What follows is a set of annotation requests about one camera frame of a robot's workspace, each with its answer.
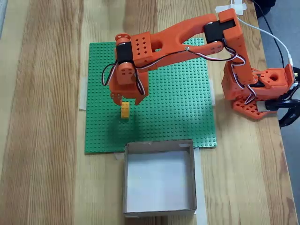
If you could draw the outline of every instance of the screw hole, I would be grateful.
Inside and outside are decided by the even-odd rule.
[[[273,81],[278,80],[277,74],[272,74],[272,75],[270,76],[270,79],[273,80]]]

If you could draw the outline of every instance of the wooden table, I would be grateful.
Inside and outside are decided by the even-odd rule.
[[[84,155],[79,80],[90,42],[157,32],[226,0],[9,0],[0,41],[0,224],[123,224],[122,160]],[[253,5],[243,20],[257,26]],[[260,33],[243,26],[252,66]],[[202,150],[209,224],[297,224],[277,118],[253,122],[224,101],[224,63],[210,63],[217,143]],[[128,224],[196,224],[157,217]]]

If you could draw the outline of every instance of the yellow lego brick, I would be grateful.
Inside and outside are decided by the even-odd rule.
[[[129,102],[122,102],[121,118],[122,119],[129,119]]]

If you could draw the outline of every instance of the open box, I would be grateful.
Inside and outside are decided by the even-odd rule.
[[[125,146],[126,217],[194,214],[193,141],[133,142]]]

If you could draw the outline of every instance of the orange 3d printed part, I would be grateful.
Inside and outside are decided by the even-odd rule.
[[[184,20],[161,32],[136,35],[118,34],[116,62],[105,85],[109,84],[111,98],[121,105],[122,97],[134,98],[138,105],[149,94],[148,71],[169,64],[203,57],[226,61],[222,80],[225,99],[232,100],[234,110],[260,119],[269,112],[259,112],[256,101],[276,99],[294,83],[290,64],[285,68],[258,71],[251,68],[242,30],[234,9]],[[196,34],[204,33],[206,45],[183,43]],[[216,59],[210,54],[226,49],[231,57]]]

